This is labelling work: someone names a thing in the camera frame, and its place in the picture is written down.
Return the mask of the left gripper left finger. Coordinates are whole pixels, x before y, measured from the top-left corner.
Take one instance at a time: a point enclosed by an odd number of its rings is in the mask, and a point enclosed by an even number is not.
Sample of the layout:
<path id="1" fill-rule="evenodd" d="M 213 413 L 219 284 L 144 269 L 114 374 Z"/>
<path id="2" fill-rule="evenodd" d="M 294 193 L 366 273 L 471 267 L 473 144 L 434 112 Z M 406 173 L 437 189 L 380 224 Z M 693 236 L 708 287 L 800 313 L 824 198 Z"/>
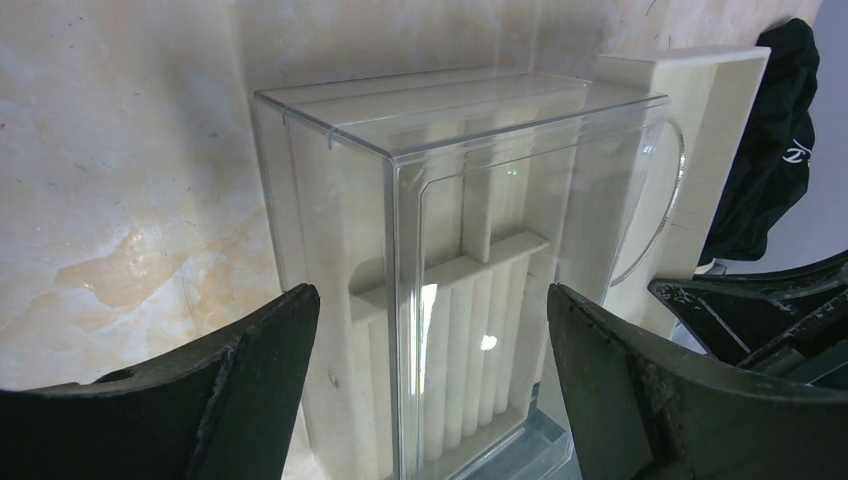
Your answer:
<path id="1" fill-rule="evenodd" d="M 301 284 L 89 384 L 1 394 L 5 479 L 278 479 L 315 341 Z"/>

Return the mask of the silver wire bangle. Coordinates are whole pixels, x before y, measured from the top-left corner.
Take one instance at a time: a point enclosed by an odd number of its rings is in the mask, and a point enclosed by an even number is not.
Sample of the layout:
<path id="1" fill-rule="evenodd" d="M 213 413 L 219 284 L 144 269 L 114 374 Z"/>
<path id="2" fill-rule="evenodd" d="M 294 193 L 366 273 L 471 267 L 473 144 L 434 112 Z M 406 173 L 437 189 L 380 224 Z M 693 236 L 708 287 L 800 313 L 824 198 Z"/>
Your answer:
<path id="1" fill-rule="evenodd" d="M 639 255 L 635 258 L 635 260 L 620 274 L 616 275 L 611 279 L 609 286 L 616 287 L 622 282 L 624 282 L 628 277 L 630 277 L 634 271 L 642 264 L 642 262 L 647 258 L 648 254 L 651 250 L 659 243 L 661 234 L 665 229 L 666 225 L 669 223 L 671 219 L 673 210 L 675 209 L 678 198 L 680 195 L 680 190 L 682 188 L 683 180 L 686 173 L 686 142 L 685 135 L 683 133 L 683 129 L 680 124 L 673 118 L 667 118 L 666 123 L 671 127 L 674 131 L 676 140 L 678 143 L 678 162 L 677 162 L 677 172 L 675 176 L 675 182 L 673 185 L 673 190 L 671 195 L 667 201 L 665 206 L 663 216 L 661 217 L 660 222 L 658 223 L 655 231 L 653 232 L 651 238 L 643 248 L 643 250 L 639 253 Z"/>

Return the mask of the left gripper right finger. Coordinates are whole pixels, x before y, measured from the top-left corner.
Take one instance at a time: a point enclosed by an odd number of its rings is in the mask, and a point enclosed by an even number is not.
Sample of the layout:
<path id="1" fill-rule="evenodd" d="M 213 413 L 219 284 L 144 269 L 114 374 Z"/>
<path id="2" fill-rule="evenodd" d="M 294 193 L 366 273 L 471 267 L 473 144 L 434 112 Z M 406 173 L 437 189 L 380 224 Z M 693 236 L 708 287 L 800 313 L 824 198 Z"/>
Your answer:
<path id="1" fill-rule="evenodd" d="M 847 395 L 697 354 L 563 284 L 547 318 L 586 479 L 843 479 Z"/>

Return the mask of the beige slotted ring tray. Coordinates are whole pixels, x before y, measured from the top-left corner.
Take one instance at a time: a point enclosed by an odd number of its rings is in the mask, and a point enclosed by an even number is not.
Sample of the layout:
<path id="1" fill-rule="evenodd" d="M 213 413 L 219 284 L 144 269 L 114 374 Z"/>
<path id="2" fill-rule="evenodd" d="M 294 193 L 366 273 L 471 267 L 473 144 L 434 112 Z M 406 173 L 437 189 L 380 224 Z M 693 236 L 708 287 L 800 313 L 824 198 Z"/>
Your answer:
<path id="1" fill-rule="evenodd" d="M 527 429 L 574 135 L 569 102 L 290 129 L 321 296 L 306 421 L 332 479 L 471 477 Z"/>

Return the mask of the clear plastic box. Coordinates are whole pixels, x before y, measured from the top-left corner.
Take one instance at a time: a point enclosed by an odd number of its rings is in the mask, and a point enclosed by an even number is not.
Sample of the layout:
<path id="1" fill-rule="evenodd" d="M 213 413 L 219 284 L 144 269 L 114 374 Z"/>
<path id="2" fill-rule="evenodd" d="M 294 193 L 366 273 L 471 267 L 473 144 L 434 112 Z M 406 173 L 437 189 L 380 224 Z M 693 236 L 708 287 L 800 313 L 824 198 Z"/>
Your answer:
<path id="1" fill-rule="evenodd" d="M 482 67 L 252 103 L 281 285 L 320 296 L 302 408 L 325 476 L 565 462 L 538 407 L 548 288 L 605 293 L 669 97 Z"/>

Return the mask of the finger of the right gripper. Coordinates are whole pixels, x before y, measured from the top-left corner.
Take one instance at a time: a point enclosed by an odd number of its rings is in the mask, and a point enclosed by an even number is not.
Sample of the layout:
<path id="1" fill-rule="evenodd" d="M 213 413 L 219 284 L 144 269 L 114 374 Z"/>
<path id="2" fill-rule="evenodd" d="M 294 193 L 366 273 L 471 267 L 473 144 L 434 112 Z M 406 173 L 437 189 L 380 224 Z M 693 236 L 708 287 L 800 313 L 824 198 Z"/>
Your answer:
<path id="1" fill-rule="evenodd" d="M 847 254 L 784 271 L 657 279 L 649 292 L 717 360 L 847 388 Z"/>

